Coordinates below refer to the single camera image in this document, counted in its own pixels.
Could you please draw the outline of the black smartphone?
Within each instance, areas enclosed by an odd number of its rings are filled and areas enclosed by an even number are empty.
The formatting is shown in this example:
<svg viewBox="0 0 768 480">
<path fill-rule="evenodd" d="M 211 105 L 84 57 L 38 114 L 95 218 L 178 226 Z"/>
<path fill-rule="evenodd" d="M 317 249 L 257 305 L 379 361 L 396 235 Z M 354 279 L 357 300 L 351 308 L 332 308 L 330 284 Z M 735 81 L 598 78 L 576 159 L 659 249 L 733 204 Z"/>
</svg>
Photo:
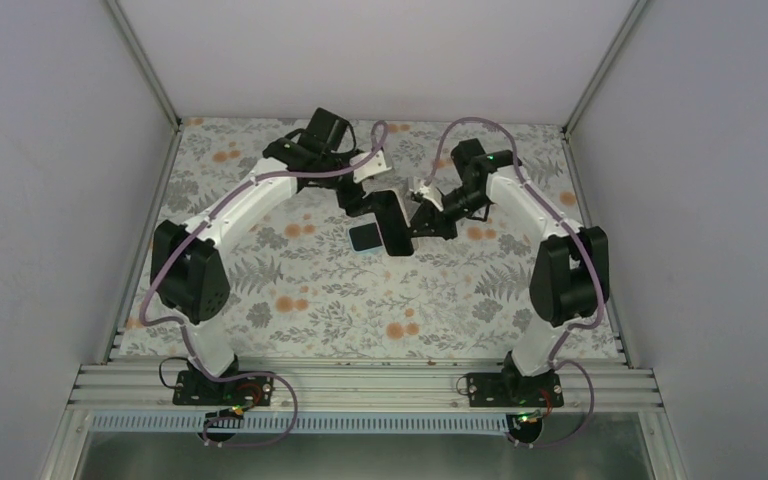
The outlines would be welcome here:
<svg viewBox="0 0 768 480">
<path fill-rule="evenodd" d="M 368 199 L 387 254 L 412 256 L 415 248 L 398 194 L 393 190 L 382 190 L 370 193 Z"/>
</svg>

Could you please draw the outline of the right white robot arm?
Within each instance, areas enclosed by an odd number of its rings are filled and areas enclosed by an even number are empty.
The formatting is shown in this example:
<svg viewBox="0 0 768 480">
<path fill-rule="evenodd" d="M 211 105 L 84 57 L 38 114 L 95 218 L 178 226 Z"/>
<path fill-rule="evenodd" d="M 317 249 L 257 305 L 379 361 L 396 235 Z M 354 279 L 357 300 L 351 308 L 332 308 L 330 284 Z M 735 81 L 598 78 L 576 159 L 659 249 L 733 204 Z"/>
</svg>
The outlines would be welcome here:
<svg viewBox="0 0 768 480">
<path fill-rule="evenodd" d="M 593 330 L 603 321 L 610 296 L 609 245 L 605 231 L 584 227 L 562 214 L 541 193 L 515 149 L 489 153 L 481 142 L 460 142 L 452 151 L 460 187 L 444 194 L 431 179 L 408 183 L 419 207 L 409 223 L 415 237 L 455 236 L 458 221 L 484 207 L 500 207 L 521 221 L 537 253 L 528 287 L 538 320 L 505 356 L 498 374 L 472 376 L 475 405 L 498 401 L 525 407 L 557 384 L 556 357 L 575 330 Z"/>
</svg>

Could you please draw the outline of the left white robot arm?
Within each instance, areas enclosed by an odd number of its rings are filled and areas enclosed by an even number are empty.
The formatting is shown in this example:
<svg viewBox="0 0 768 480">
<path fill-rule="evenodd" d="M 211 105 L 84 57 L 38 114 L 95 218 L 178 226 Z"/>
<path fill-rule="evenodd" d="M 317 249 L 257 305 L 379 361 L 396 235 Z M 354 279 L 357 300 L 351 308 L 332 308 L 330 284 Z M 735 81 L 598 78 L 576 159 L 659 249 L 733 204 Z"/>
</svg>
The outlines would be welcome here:
<svg viewBox="0 0 768 480">
<path fill-rule="evenodd" d="M 182 223 L 165 220 L 153 234 L 150 284 L 139 307 L 145 326 L 175 323 L 187 350 L 185 381 L 200 401 L 223 405 L 237 394 L 238 357 L 217 315 L 231 285 L 225 256 L 251 227 L 307 185 L 361 193 L 358 170 L 384 163 L 387 124 L 374 123 L 372 145 L 341 150 L 350 122 L 319 108 L 307 126 L 268 144 L 250 172 L 211 206 Z"/>
</svg>

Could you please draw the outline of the phone in light blue case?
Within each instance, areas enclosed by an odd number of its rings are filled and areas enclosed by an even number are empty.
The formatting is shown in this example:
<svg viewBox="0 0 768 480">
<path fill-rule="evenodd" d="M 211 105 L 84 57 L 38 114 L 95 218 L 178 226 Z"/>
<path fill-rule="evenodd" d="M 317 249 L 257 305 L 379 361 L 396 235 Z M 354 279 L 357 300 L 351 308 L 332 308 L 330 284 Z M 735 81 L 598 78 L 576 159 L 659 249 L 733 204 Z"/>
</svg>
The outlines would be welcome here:
<svg viewBox="0 0 768 480">
<path fill-rule="evenodd" d="M 348 238 L 354 252 L 368 252 L 383 247 L 378 225 L 374 222 L 348 229 Z"/>
</svg>

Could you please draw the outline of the aluminium frame right rail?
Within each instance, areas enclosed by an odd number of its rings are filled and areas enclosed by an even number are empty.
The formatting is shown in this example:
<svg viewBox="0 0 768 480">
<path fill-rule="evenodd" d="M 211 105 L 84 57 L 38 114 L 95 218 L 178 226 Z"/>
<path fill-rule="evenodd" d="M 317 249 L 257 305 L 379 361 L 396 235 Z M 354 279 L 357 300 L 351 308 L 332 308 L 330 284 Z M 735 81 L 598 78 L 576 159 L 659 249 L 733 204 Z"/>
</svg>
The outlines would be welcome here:
<svg viewBox="0 0 768 480">
<path fill-rule="evenodd" d="M 619 186 L 618 170 L 611 166 L 605 158 L 606 150 L 599 145 L 603 136 L 595 127 L 594 109 L 650 6 L 649 1 L 629 3 L 564 125 L 565 155 L 584 222 L 602 226 L 609 235 L 611 295 L 608 310 L 612 329 L 621 344 L 618 349 L 630 368 L 645 365 L 645 352 L 641 349 L 634 309 L 628 305 L 630 277 L 625 264 L 621 224 L 610 204 L 613 191 Z"/>
</svg>

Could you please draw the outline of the aluminium frame rail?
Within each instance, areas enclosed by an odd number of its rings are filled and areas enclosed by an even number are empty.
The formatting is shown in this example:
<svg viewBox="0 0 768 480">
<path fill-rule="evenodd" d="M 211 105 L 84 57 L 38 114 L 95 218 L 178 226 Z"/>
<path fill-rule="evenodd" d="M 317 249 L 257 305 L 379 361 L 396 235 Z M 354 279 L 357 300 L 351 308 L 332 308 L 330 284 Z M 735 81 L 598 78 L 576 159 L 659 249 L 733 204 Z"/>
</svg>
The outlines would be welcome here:
<svg viewBox="0 0 768 480">
<path fill-rule="evenodd" d="M 116 284 L 116 303 L 110 314 L 106 339 L 95 357 L 98 363 L 105 364 L 110 360 L 120 331 L 127 323 L 147 253 L 150 227 L 159 211 L 158 191 L 168 178 L 170 155 L 180 140 L 180 116 L 123 3 L 103 1 L 101 4 L 123 43 L 131 71 L 139 79 L 140 91 L 150 99 L 149 105 L 140 109 L 146 119 L 133 129 L 136 145 L 127 149 L 137 155 L 135 171 L 126 175 L 131 189 L 127 205 L 132 208 L 132 213 L 125 229 L 127 243 L 119 249 L 124 255 L 124 273 Z"/>
<path fill-rule="evenodd" d="M 584 222 L 602 226 L 609 235 L 611 295 L 608 310 L 612 329 L 621 344 L 618 349 L 630 368 L 645 365 L 645 352 L 641 349 L 634 309 L 628 305 L 630 277 L 625 264 L 621 224 L 610 204 L 613 191 L 619 186 L 618 170 L 611 166 L 605 158 L 606 150 L 599 145 L 603 136 L 595 127 L 594 109 L 650 6 L 649 1 L 629 3 L 564 125 L 565 155 Z"/>
</svg>

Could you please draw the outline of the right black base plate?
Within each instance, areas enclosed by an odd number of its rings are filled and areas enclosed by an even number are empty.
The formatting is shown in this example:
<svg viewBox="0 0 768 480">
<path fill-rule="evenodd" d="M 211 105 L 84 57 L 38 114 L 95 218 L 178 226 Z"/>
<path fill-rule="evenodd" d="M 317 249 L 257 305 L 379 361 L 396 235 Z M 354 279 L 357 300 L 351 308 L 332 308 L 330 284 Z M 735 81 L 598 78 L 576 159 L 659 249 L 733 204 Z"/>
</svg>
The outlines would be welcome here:
<svg viewBox="0 0 768 480">
<path fill-rule="evenodd" d="M 541 408 L 565 404 L 559 375 L 549 370 L 537 376 L 518 373 L 468 373 L 466 395 L 474 408 Z"/>
</svg>

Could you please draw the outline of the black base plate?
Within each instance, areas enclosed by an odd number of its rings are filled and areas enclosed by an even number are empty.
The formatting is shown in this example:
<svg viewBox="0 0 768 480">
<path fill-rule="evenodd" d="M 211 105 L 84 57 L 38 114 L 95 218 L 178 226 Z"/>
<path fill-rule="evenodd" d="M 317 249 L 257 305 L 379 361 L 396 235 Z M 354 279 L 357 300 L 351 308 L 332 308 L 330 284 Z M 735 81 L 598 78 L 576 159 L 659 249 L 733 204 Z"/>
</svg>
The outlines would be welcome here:
<svg viewBox="0 0 768 480">
<path fill-rule="evenodd" d="M 474 408 L 541 408 L 565 404 L 559 375 L 549 370 L 537 376 L 518 373 L 468 373 L 466 395 Z"/>
<path fill-rule="evenodd" d="M 188 368 L 178 373 L 172 403 L 191 406 L 251 407 L 269 406 L 274 389 L 271 377 L 256 376 L 252 372 L 230 382 L 209 380 L 197 369 Z"/>
</svg>

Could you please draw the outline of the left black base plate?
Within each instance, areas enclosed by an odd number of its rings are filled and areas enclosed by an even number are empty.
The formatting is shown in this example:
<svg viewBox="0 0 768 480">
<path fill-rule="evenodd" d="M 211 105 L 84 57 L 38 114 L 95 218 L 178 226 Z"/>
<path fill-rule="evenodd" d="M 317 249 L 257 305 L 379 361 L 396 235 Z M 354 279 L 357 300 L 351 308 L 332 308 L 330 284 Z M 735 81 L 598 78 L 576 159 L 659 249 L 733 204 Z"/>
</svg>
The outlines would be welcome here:
<svg viewBox="0 0 768 480">
<path fill-rule="evenodd" d="M 274 389 L 271 377 L 256 376 L 252 372 L 230 382 L 209 380 L 197 369 L 188 368 L 178 373 L 172 403 L 191 406 L 251 407 L 269 406 Z"/>
</svg>

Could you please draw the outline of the aluminium frame left rail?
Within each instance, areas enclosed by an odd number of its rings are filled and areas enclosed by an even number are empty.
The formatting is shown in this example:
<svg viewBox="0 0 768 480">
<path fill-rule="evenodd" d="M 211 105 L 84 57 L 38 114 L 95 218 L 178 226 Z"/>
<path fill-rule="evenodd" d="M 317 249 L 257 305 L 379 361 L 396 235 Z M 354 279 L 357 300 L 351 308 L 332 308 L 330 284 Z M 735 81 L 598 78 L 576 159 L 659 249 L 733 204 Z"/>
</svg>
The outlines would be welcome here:
<svg viewBox="0 0 768 480">
<path fill-rule="evenodd" d="M 132 213 L 125 229 L 127 243 L 119 249 L 124 255 L 124 273 L 116 284 L 116 303 L 110 314 L 106 339 L 95 357 L 98 363 L 105 364 L 110 360 L 120 331 L 127 323 L 147 253 L 150 227 L 159 211 L 158 191 L 168 178 L 170 155 L 180 140 L 180 116 L 123 3 L 103 1 L 101 4 L 123 43 L 131 71 L 139 79 L 140 91 L 150 99 L 149 105 L 140 109 L 146 119 L 133 129 L 136 145 L 127 149 L 137 155 L 135 171 L 126 175 L 131 189 L 127 205 L 132 208 Z"/>
</svg>

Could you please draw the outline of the aluminium front rail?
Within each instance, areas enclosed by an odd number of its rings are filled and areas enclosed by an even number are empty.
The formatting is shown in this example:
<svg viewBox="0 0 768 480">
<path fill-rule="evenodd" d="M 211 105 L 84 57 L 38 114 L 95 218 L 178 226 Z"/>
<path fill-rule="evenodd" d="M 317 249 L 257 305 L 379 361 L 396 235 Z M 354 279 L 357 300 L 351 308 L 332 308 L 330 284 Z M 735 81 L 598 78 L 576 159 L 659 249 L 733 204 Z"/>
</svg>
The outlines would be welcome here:
<svg viewBox="0 0 768 480">
<path fill-rule="evenodd" d="M 303 412 L 466 413 L 464 376 L 492 371 L 488 363 L 337 365 L 278 362 L 267 365 L 289 385 L 278 385 L 270 402 L 288 412 L 297 399 Z M 74 409 L 171 409 L 171 390 L 161 386 L 159 372 L 176 366 L 156 361 L 111 362 L 80 368 L 67 401 Z M 664 409 L 652 371 L 629 369 L 617 362 L 587 362 L 582 369 L 560 372 L 565 403 L 555 412 L 661 412 Z"/>
</svg>

